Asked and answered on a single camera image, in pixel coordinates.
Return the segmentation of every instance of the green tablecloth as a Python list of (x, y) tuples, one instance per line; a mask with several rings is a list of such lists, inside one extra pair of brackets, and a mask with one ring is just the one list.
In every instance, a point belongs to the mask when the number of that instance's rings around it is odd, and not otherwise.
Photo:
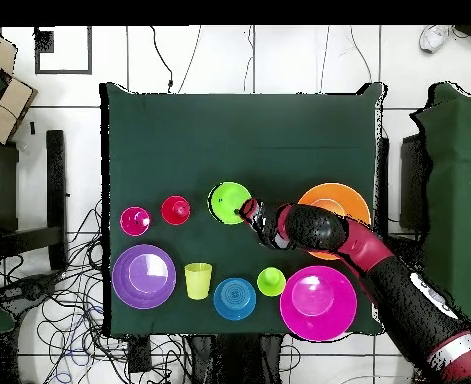
[(471, 97), (450, 84), (431, 90), (431, 104), (416, 115), (433, 163), (425, 273), (471, 319)]
[[(262, 247), (245, 225), (220, 224), (206, 205), (210, 189), (222, 181), (239, 182), (268, 202), (297, 201), (317, 184), (339, 182), (356, 189), (371, 207), (380, 84), (360, 95), (135, 95), (113, 84), (102, 85), (101, 94), (110, 157), (110, 199), (104, 199), (103, 212), (110, 202), (111, 267), (125, 249), (146, 243), (167, 251), (177, 270), (175, 291), (152, 310), (132, 309), (112, 290), (111, 334), (287, 333), (278, 298), (256, 290), (255, 311), (231, 322), (216, 313), (213, 291), (232, 276), (256, 288), (256, 277), (267, 266), (288, 277), (314, 264), (335, 266), (353, 282), (358, 312), (350, 331), (381, 331), (370, 302), (342, 263)], [(191, 217), (181, 226), (160, 216), (170, 195), (191, 204)], [(152, 215), (150, 229), (137, 238), (119, 226), (121, 212), (133, 205)], [(187, 297), (183, 268), (190, 262), (213, 265), (206, 300)]]

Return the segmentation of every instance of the blue bowl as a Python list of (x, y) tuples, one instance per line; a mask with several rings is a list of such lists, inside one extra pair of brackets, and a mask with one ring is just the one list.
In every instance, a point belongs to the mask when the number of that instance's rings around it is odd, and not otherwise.
[(223, 318), (239, 321), (253, 312), (256, 292), (249, 281), (243, 278), (228, 278), (214, 292), (214, 307)]

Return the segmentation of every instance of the red cup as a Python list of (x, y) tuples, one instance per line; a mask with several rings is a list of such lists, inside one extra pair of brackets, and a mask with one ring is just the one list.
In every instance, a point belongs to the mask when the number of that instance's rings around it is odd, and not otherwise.
[(189, 219), (191, 207), (182, 196), (170, 196), (162, 203), (160, 211), (168, 224), (181, 225)]

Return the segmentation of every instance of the plastic cup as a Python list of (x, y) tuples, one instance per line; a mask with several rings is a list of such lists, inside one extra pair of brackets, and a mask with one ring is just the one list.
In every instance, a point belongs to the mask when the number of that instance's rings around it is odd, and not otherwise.
[(189, 219), (191, 207), (182, 196), (170, 196), (162, 203), (160, 211), (168, 224), (181, 225)]
[(278, 296), (283, 292), (287, 280), (283, 273), (274, 267), (265, 268), (258, 275), (256, 284), (265, 296)]
[(132, 206), (121, 214), (120, 225), (129, 236), (140, 236), (150, 226), (150, 214), (139, 206)]
[(185, 266), (185, 285), (187, 296), (194, 300), (205, 299), (210, 289), (212, 265), (192, 263)]

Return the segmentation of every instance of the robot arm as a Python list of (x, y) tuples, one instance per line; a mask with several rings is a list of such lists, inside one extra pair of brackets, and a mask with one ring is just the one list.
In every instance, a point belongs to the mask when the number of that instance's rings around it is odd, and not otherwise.
[(430, 381), (471, 382), (471, 323), (412, 273), (366, 225), (315, 206), (269, 210), (250, 199), (240, 215), (262, 244), (335, 253), (362, 276), (362, 288), (404, 357)]

